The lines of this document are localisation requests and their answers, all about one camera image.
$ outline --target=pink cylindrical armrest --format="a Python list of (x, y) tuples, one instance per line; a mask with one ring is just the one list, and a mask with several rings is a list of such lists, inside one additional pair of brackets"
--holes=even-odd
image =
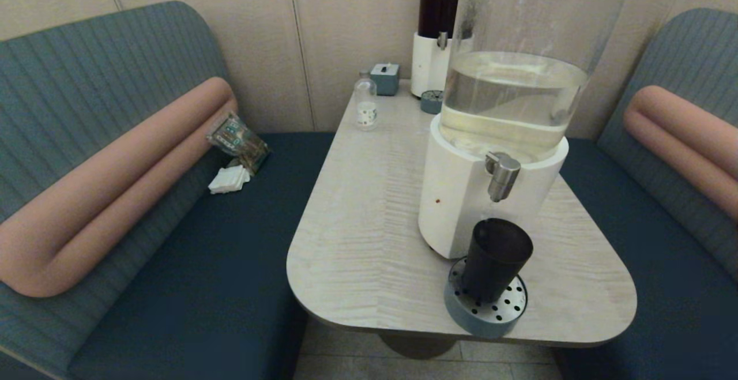
[(210, 78), (101, 149), (0, 224), (0, 280), (28, 296), (87, 275), (210, 148), (214, 119), (237, 104)]
[(646, 86), (633, 96), (624, 125), (738, 221), (737, 128), (659, 86)]

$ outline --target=white napkin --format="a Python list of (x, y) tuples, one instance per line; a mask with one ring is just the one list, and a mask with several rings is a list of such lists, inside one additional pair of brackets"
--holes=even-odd
[(235, 167), (221, 168), (218, 175), (213, 178), (208, 188), (211, 194), (230, 193), (230, 191), (238, 191), (243, 187), (243, 183), (251, 180), (251, 175), (243, 168), (243, 165)]

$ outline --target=wall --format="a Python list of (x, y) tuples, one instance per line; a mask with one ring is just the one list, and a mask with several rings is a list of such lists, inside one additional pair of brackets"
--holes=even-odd
[[(164, 0), (0, 0), (0, 39)], [(213, 28), (259, 132), (335, 130), (360, 68), (398, 62), (411, 75), (419, 0), (182, 0)], [(567, 135), (596, 138), (649, 39), (698, 6), (738, 0), (628, 0)]]

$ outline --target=black cup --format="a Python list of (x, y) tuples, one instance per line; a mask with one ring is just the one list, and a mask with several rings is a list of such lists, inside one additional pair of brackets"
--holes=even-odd
[(472, 231), (464, 288), (479, 301), (496, 301), (532, 254), (533, 242), (525, 230), (500, 218), (482, 220)]

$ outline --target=table pedestal base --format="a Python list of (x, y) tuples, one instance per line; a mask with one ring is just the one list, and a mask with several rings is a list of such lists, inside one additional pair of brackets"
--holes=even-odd
[(380, 335), (385, 344), (408, 359), (425, 360), (446, 353), (456, 340), (440, 340), (420, 336)]

